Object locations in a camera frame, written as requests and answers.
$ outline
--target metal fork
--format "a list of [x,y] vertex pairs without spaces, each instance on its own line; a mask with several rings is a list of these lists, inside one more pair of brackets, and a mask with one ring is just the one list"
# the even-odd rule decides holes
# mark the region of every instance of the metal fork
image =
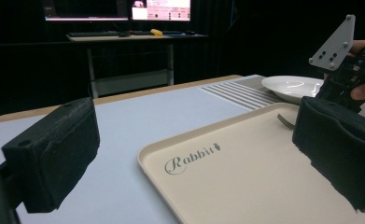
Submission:
[[285,125],[287,126],[287,128],[291,129],[293,131],[293,129],[295,128],[295,125],[293,125],[292,123],[290,123],[289,121],[287,121],[284,117],[282,117],[282,115],[278,114],[277,118]]

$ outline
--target black foam cover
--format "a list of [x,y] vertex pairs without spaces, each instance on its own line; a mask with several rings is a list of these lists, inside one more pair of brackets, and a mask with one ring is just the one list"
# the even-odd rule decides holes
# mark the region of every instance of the black foam cover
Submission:
[[365,211],[364,117],[303,97],[292,141],[355,209]]
[[59,106],[5,144],[7,166],[18,175],[27,212],[59,208],[96,157],[99,145],[91,98]]

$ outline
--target plastic tray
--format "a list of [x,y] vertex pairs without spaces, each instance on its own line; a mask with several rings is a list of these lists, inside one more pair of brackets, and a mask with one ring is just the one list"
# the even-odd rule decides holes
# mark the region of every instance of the plastic tray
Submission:
[[139,164],[182,223],[365,223],[292,143],[274,104],[143,148]]

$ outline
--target computer monitor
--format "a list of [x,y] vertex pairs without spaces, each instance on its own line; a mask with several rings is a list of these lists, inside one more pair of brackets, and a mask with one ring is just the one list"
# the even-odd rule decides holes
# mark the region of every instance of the computer monitor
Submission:
[[132,21],[190,21],[190,0],[132,0]]
[[127,21],[127,0],[41,0],[46,21]]

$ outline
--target white plate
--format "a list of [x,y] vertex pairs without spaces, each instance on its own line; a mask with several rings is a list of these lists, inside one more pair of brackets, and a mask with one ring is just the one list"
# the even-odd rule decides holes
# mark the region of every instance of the white plate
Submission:
[[261,84],[287,102],[299,105],[303,96],[315,97],[324,81],[311,77],[266,77]]

